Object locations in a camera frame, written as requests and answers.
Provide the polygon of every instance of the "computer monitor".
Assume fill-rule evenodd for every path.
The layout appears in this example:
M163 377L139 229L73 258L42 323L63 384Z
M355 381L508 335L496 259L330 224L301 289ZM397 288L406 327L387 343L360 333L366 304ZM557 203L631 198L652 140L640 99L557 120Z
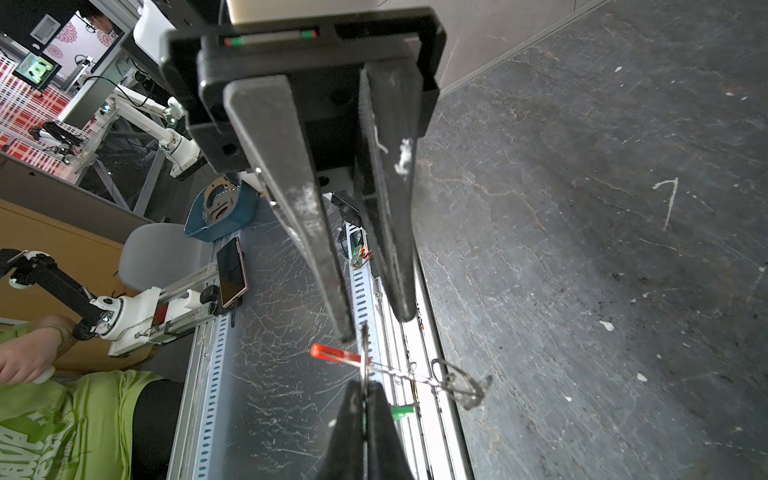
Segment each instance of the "computer monitor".
M35 89L43 91L51 83L59 68L61 65L51 60L47 55L30 53L19 62L13 75Z

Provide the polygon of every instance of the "smartphone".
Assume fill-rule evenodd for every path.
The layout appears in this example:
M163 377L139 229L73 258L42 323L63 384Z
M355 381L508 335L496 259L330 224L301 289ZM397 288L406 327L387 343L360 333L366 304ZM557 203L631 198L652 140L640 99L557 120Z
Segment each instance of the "smartphone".
M216 252L216 263L219 267L219 294L224 308L232 306L238 297L248 291L243 258L240 239L237 237Z

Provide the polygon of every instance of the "cable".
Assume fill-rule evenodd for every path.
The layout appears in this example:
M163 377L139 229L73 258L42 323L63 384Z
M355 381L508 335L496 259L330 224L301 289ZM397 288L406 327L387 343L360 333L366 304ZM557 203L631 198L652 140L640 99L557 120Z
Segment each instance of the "cable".
M110 80L109 78L106 78L106 77L102 77L101 75L91 75L90 77L86 77L86 78L85 78L85 81L91 80L91 79L93 79L93 78L101 78L102 80L106 80L106 81L108 81L109 83L113 84L113 85L114 85L116 88L118 88L118 89L119 89L121 92L123 92L123 96L125 96L125 99L126 99L126 100L128 100L129 102L131 102L131 103L132 103L132 104L133 104L133 105L134 105L136 108L141 108L141 107L143 107L143 106L144 106L144 104L146 104L146 103L147 103L147 100L149 100L149 97L145 96L145 97L144 97L144 101L143 101L143 102L141 102L140 104L136 103L135 101L131 100L131 97L128 97L128 94L125 92L125 90L123 90L123 88L122 88L120 85L118 85L118 84L114 83L114 82L113 82L112 80Z
M132 63L132 64L134 64L134 67L136 67L136 69L137 69L137 70L139 70L139 72L140 72L140 73L143 73L143 74L147 75L148 77L151 77L151 75L149 75L149 74L148 74L146 71L144 71L144 70L141 70L141 69L139 68L139 66L138 66L138 65L136 65L136 62L134 61L134 59L133 59L133 58L131 58L131 57L128 57L128 60L130 60L130 61L131 61L131 63Z

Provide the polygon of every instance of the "white surface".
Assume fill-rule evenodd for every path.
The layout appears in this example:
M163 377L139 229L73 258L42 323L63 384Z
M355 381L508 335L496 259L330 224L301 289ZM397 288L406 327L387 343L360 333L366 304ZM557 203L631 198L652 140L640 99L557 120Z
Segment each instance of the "white surface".
M165 18L154 2L145 2L140 13L141 18L134 27L134 40L136 45L155 63L160 63L160 39L163 33L176 28Z
M111 41L106 45L101 43L102 38L106 38L106 36L104 34L100 36L97 32L88 31L85 23L77 18L77 16L74 16L58 35L51 40L44 53L61 65L61 70L57 75L66 78L77 67L74 62L74 58L77 55L92 57L94 61L98 61L101 58L107 51L107 48L109 48L109 45L111 45Z
M227 0L232 23L376 10L373 0Z

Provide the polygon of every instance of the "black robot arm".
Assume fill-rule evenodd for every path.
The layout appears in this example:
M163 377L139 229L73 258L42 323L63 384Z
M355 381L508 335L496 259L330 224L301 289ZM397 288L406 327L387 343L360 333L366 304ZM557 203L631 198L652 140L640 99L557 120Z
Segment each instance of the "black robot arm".
M74 329L76 339L87 340L93 337L91 331L104 311L90 303L92 295L88 290L62 272L53 258L41 252L1 249L0 278L12 270L12 285L25 288L38 284L82 318Z

